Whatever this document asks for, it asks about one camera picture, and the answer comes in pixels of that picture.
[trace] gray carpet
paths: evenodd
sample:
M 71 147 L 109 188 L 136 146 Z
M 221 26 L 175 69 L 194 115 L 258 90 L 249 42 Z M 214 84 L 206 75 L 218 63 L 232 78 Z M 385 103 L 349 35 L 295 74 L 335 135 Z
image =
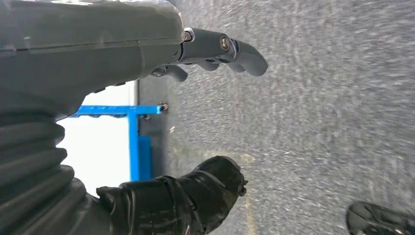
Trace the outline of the gray carpet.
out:
M 415 1 L 175 4 L 186 26 L 250 43 L 270 65 L 263 77 L 188 66 L 183 83 L 141 81 L 143 103 L 170 103 L 146 128 L 164 136 L 156 174 L 226 154 L 250 181 L 213 234 L 345 235 L 355 200 L 415 211 Z

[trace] screw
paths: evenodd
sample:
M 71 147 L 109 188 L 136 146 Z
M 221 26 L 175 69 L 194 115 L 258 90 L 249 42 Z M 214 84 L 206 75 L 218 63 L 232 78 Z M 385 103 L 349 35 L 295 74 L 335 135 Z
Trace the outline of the screw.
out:
M 220 39 L 220 46 L 221 49 L 224 51 L 229 50 L 229 38 L 225 35 L 223 35 Z
M 147 120 L 150 120 L 150 116 L 149 115 L 142 115 L 141 118 L 144 119 L 144 120 L 146 120 L 146 121 Z
M 168 104 L 161 104 L 160 108 L 161 108 L 162 111 L 166 111 L 166 110 L 168 110 Z

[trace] metal bolt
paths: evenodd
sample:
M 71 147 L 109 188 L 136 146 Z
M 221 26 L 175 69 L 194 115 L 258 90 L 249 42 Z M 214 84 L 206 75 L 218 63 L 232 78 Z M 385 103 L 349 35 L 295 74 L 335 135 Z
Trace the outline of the metal bolt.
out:
M 166 111 L 166 110 L 168 110 L 168 104 L 162 104 L 162 105 L 161 105 L 161 110 L 162 110 L 162 111 Z
M 184 41 L 185 42 L 192 41 L 192 35 L 190 34 L 190 32 L 188 32 L 188 31 L 184 32 Z
M 222 50 L 229 50 L 229 38 L 225 35 L 223 35 L 220 39 L 220 46 Z
M 141 116 L 141 118 L 142 118 L 142 119 L 144 119 L 144 120 L 146 120 L 146 121 L 147 121 L 147 120 L 150 120 L 150 116 L 149 116 L 149 115 L 147 115 L 147 114 L 142 115 L 142 116 Z

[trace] blue metal frame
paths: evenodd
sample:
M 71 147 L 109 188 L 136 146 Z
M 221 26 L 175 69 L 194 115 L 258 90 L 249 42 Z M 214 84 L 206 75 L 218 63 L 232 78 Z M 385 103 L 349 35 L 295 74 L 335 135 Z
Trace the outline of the blue metal frame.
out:
M 161 114 L 160 105 L 138 106 L 101 106 L 82 105 L 76 114 L 70 118 L 80 116 L 99 117 L 102 115 L 128 119 L 129 147 L 130 147 L 130 178 L 135 180 L 151 179 L 151 142 L 149 137 L 138 134 L 138 116 Z

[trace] white wall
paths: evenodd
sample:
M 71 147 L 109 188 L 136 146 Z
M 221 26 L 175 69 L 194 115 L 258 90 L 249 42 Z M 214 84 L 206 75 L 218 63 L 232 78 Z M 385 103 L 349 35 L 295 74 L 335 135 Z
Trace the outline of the white wall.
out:
M 90 94 L 84 105 L 133 105 L 133 82 Z M 130 180 L 127 118 L 101 116 L 67 118 L 58 122 L 66 130 L 58 147 L 68 151 L 62 162 L 95 195 L 101 186 L 116 187 Z

